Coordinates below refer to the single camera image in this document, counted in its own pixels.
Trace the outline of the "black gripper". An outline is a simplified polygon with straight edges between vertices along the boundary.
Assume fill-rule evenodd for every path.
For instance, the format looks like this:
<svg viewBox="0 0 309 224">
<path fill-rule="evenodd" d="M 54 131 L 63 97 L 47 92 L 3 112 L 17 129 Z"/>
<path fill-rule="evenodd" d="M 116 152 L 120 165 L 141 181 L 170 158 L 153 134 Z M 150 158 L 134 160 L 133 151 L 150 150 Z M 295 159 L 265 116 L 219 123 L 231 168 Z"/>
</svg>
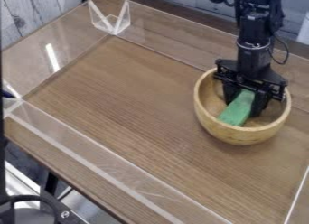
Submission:
<svg viewBox="0 0 309 224">
<path fill-rule="evenodd" d="M 224 84 L 224 96 L 227 104 L 237 98 L 241 89 L 255 92 L 251 117 L 260 117 L 267 109 L 271 99 L 285 99 L 288 81 L 272 70 L 269 66 L 259 69 L 243 69 L 236 60 L 217 59 L 216 79 Z"/>
</svg>

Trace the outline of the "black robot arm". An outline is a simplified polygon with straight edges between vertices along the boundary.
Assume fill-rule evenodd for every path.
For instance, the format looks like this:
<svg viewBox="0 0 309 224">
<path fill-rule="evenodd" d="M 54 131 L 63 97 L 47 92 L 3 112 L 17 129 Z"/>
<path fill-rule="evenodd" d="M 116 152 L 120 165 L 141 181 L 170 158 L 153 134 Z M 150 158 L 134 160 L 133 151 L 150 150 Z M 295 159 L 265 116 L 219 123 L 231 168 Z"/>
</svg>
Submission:
<svg viewBox="0 0 309 224">
<path fill-rule="evenodd" d="M 235 8 L 240 29 L 236 60 L 217 59 L 216 79 L 224 84 L 229 105 L 243 90 L 253 92 L 251 117 L 259 117 L 272 99 L 285 99 L 288 81 L 272 69 L 277 31 L 283 27 L 281 0 L 210 0 Z"/>
</svg>

